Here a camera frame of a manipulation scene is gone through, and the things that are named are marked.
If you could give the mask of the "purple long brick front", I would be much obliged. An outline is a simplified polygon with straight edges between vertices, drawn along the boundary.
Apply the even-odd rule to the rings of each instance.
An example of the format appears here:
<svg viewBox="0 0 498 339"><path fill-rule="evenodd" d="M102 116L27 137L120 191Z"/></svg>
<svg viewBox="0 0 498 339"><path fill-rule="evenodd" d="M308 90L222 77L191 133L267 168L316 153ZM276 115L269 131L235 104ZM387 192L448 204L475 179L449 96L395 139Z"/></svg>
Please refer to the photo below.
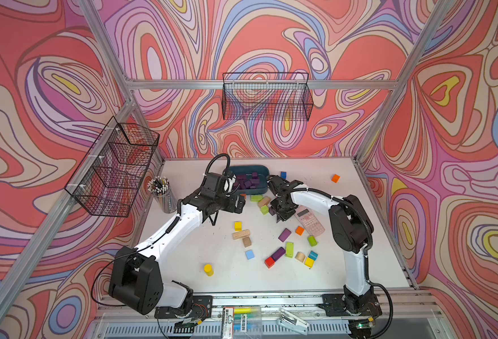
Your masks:
<svg viewBox="0 0 498 339"><path fill-rule="evenodd" d="M271 258L273 258L274 261L280 260L281 257L283 257L286 254L286 250L283 247L279 247L272 255Z"/></svg>

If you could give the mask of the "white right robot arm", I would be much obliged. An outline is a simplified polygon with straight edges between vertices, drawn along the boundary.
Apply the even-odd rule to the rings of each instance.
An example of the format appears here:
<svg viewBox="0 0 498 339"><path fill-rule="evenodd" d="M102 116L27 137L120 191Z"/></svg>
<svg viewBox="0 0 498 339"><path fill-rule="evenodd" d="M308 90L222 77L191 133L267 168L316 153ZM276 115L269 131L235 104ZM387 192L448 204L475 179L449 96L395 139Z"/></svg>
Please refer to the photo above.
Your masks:
<svg viewBox="0 0 498 339"><path fill-rule="evenodd" d="M374 295L368 267L374 228L358 197L332 196L298 180L289 182L277 175L267 177L267 186L274 195L272 210L281 221L293 217L299 206L329 216L332 238L343 250L345 262L343 302L350 313L360 313Z"/></svg>

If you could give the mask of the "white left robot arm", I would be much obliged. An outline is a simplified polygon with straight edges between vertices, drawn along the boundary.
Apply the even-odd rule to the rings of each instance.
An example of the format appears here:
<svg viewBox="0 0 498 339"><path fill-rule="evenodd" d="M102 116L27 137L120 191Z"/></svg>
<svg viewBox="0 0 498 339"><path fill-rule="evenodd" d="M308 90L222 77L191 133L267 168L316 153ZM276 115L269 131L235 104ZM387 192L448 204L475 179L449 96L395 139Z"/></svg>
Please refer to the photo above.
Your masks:
<svg viewBox="0 0 498 339"><path fill-rule="evenodd" d="M235 181L230 170L207 173L200 187L178 201L176 214L163 227L136 247L120 249L113 261L108 295L142 315L156 307L188 313L192 290L181 282L165 282L161 264L206 220L214 225L220 211L243 212L245 198L235 193Z"/></svg>

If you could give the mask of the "teal plastic storage bin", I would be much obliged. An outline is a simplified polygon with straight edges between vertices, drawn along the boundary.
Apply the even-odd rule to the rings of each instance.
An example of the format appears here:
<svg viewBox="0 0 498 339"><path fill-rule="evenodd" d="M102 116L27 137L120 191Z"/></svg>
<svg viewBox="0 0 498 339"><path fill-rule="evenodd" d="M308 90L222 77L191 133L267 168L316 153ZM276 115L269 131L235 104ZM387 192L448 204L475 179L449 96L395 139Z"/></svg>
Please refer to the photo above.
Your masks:
<svg viewBox="0 0 498 339"><path fill-rule="evenodd" d="M245 194L251 196L251 195L260 195L267 193L268 191L267 177L269 176L270 172L266 166L237 165L230 167L229 171L232 172L235 177L236 175L245 174L247 176L247 180L253 179L252 178L253 172L257 172L259 175L257 179L260 180L260 184L258 186L252 186L251 189L246 189L246 190L239 189L238 183L240 182L240 180L236 179L233 188L236 189L237 194Z"/></svg>

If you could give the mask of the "natural wood block rear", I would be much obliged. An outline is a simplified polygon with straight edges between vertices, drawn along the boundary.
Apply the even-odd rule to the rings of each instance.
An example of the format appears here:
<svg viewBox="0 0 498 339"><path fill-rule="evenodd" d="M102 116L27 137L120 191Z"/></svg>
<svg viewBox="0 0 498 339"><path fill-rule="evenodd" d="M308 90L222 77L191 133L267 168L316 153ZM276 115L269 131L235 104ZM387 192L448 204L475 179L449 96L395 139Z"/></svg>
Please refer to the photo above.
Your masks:
<svg viewBox="0 0 498 339"><path fill-rule="evenodd" d="M262 200L260 200L257 205L261 208L263 206L267 206L269 204L269 202L271 201L270 197L268 196L264 196L264 198Z"/></svg>

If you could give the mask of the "orange small block centre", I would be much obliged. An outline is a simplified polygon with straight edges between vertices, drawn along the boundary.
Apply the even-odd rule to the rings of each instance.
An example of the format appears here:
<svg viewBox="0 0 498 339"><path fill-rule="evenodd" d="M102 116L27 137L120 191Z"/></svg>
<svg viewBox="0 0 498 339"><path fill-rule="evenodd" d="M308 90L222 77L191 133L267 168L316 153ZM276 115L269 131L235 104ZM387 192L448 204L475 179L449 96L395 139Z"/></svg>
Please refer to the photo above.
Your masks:
<svg viewBox="0 0 498 339"><path fill-rule="evenodd" d="M304 233L305 229L303 227L298 226L295 230L295 233L298 235L302 235Z"/></svg>

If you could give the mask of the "pink calculator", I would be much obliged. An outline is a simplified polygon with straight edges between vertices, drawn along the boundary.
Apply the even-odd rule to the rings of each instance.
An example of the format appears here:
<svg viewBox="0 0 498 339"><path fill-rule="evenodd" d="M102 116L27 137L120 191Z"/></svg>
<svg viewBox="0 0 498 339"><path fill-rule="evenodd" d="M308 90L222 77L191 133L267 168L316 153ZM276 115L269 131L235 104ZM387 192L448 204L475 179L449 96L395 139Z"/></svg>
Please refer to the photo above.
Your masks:
<svg viewBox="0 0 498 339"><path fill-rule="evenodd" d="M310 235L318 237L325 232L324 226L309 208L299 206L296 209L295 217Z"/></svg>

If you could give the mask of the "yellow cube left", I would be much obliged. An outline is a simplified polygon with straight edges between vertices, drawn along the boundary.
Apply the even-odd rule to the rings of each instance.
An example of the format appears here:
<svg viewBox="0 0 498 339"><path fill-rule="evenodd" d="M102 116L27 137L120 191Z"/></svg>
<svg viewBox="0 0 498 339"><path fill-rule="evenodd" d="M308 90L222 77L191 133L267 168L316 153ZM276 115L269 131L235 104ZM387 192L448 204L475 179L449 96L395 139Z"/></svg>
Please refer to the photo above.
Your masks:
<svg viewBox="0 0 498 339"><path fill-rule="evenodd" d="M234 228L235 228L235 231L236 232L240 232L243 230L243 226L242 226L242 223L241 222L235 222L234 223Z"/></svg>

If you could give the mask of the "light green rectangular block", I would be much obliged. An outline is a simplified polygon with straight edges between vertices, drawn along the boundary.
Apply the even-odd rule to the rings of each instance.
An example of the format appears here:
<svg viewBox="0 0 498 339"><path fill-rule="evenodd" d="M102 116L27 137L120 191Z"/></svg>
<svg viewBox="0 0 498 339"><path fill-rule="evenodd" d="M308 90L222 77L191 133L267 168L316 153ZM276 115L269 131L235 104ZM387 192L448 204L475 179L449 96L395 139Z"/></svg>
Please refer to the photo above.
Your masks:
<svg viewBox="0 0 498 339"><path fill-rule="evenodd" d="M285 256L288 258L293 258L293 252L294 252L294 243L292 242L287 242L285 245Z"/></svg>

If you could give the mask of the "green cylinder near calculator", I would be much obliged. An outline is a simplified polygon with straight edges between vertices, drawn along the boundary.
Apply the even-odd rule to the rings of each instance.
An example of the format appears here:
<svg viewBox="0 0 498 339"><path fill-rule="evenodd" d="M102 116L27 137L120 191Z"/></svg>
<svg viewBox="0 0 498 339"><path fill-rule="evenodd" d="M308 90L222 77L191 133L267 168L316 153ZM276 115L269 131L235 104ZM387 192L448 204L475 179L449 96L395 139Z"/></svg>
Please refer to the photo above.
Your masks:
<svg viewBox="0 0 498 339"><path fill-rule="evenodd" d="M312 235L308 237L308 243L311 247L316 247L318 245L318 241Z"/></svg>

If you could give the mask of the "natural wood long block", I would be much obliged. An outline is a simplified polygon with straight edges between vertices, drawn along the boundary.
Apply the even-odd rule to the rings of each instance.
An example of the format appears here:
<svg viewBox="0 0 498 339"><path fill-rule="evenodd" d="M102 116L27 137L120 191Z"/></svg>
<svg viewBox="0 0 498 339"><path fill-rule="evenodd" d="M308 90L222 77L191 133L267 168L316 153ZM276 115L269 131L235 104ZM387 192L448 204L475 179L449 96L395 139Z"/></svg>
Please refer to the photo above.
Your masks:
<svg viewBox="0 0 498 339"><path fill-rule="evenodd" d="M240 240L245 237L250 237L250 230L241 230L232 234L234 240Z"/></svg>

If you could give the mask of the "natural wood small block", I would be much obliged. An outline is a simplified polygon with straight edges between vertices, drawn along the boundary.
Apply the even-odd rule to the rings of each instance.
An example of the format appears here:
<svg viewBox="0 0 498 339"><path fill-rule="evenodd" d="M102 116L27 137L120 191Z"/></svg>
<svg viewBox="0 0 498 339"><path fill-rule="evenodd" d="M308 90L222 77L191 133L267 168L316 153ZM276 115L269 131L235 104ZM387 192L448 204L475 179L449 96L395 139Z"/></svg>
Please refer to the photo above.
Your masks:
<svg viewBox="0 0 498 339"><path fill-rule="evenodd" d="M245 248L252 245L251 239L249 237L243 237L242 242Z"/></svg>

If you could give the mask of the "natural wood cylinder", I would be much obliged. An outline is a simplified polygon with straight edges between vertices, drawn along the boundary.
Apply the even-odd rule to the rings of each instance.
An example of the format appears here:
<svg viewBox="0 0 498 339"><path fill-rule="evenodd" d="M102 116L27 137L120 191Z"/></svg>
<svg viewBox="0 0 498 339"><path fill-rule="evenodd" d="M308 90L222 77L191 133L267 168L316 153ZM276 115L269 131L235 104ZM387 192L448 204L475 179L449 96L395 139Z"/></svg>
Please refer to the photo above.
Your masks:
<svg viewBox="0 0 498 339"><path fill-rule="evenodd" d="M305 261L305 254L299 251L295 256L295 259L303 263Z"/></svg>

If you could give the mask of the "pen holder cup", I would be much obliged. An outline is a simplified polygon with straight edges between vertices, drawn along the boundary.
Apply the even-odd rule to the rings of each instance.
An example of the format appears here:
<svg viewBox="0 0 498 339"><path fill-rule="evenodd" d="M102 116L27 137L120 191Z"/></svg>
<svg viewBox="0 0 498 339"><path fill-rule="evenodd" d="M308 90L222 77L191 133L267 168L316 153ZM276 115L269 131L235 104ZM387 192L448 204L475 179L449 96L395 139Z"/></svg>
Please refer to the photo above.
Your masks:
<svg viewBox="0 0 498 339"><path fill-rule="evenodd" d="M177 212L178 199L176 198L167 178L155 176L149 181L147 190L158 202L164 213Z"/></svg>

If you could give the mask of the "teal small cube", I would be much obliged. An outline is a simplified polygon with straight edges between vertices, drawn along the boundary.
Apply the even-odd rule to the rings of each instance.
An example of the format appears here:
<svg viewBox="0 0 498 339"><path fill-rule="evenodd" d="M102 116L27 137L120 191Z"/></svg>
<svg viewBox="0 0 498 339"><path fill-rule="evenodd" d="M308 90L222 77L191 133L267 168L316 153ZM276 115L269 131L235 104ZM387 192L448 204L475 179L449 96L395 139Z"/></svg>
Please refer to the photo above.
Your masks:
<svg viewBox="0 0 498 339"><path fill-rule="evenodd" d="M316 252L310 251L309 258L311 258L313 261L316 261L318 258L318 254Z"/></svg>

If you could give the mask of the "red wooden cube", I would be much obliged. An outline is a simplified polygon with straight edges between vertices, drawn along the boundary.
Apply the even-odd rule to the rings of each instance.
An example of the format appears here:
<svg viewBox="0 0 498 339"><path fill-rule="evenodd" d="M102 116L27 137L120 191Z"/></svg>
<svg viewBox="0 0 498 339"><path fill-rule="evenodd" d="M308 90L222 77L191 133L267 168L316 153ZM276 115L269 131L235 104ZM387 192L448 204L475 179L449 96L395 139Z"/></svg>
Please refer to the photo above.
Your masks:
<svg viewBox="0 0 498 339"><path fill-rule="evenodd" d="M272 257L268 257L265 261L264 261L265 265L267 268L271 268L273 267L273 265L276 263L276 261L272 258Z"/></svg>

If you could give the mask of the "light blue wooden cube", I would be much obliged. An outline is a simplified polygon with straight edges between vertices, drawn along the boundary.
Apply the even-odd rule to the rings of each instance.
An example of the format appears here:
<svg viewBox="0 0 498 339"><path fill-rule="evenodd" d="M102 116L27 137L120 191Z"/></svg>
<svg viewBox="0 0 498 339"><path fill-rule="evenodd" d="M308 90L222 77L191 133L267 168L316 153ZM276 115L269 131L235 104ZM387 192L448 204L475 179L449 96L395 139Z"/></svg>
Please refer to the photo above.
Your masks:
<svg viewBox="0 0 498 339"><path fill-rule="evenodd" d="M252 250L247 250L245 252L245 256L246 256L247 260L254 259L254 257L255 257L254 252Z"/></svg>

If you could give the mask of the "yellow small cube front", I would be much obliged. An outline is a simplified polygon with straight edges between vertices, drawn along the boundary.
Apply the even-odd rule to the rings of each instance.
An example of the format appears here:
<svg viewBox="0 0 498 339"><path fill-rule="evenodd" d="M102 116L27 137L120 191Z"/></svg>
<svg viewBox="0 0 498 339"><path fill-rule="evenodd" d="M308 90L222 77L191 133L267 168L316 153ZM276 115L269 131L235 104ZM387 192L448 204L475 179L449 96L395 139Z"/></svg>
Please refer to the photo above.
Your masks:
<svg viewBox="0 0 498 339"><path fill-rule="evenodd" d="M304 264L308 267L308 268L312 268L314 266L314 263L315 261L313 259L311 259L310 257L307 257L305 259L305 262Z"/></svg>

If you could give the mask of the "yellow wooden cylinder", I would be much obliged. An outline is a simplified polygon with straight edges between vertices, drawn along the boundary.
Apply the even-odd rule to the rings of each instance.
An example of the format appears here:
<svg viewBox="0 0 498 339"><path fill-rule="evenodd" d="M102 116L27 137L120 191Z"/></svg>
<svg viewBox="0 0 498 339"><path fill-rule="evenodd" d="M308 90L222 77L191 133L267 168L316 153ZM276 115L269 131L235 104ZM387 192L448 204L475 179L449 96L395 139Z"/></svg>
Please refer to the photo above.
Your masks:
<svg viewBox="0 0 498 339"><path fill-rule="evenodd" d="M212 264L205 264L204 265L204 272L209 277L213 276L214 268L213 268Z"/></svg>

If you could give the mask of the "clear plastic stapler front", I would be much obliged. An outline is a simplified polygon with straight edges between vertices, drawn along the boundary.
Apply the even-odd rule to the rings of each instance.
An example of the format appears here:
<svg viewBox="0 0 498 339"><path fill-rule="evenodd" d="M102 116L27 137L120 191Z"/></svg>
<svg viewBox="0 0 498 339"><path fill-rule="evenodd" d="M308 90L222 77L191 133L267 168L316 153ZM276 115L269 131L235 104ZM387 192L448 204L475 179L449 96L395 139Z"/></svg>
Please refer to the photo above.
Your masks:
<svg viewBox="0 0 498 339"><path fill-rule="evenodd" d="M277 319L277 324L285 329L304 336L308 335L310 328L308 322L284 308L280 309L280 315Z"/></svg>

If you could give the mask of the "marker box front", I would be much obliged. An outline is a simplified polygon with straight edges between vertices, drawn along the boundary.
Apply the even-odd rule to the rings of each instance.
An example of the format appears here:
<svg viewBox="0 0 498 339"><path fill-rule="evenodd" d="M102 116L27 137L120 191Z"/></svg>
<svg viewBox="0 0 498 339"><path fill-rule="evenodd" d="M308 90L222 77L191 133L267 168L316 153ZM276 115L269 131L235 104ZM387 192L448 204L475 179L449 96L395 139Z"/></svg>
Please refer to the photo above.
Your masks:
<svg viewBox="0 0 498 339"><path fill-rule="evenodd" d="M261 307L224 307L221 318L221 338L256 339L262 337Z"/></svg>

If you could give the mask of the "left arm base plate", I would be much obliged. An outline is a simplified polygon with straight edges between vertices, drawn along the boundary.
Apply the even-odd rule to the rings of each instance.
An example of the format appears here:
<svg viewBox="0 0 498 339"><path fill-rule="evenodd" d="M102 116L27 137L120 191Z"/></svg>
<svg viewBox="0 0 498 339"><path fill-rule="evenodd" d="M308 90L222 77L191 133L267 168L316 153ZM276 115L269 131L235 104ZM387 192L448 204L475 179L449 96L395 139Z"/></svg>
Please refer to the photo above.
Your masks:
<svg viewBox="0 0 498 339"><path fill-rule="evenodd" d="M179 319L190 321L205 320L212 315L213 297L211 295L196 295L187 299L181 307L157 307L155 319Z"/></svg>

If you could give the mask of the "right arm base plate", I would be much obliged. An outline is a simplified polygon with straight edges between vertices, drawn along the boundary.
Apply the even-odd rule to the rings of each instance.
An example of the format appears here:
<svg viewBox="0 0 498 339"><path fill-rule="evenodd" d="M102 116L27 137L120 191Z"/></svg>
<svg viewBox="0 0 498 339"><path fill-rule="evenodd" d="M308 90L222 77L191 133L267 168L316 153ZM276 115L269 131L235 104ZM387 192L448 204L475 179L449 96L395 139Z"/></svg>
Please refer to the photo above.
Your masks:
<svg viewBox="0 0 498 339"><path fill-rule="evenodd" d="M382 316L382 309L376 294L369 290L362 296L354 294L324 294L317 305L327 316L373 317Z"/></svg>

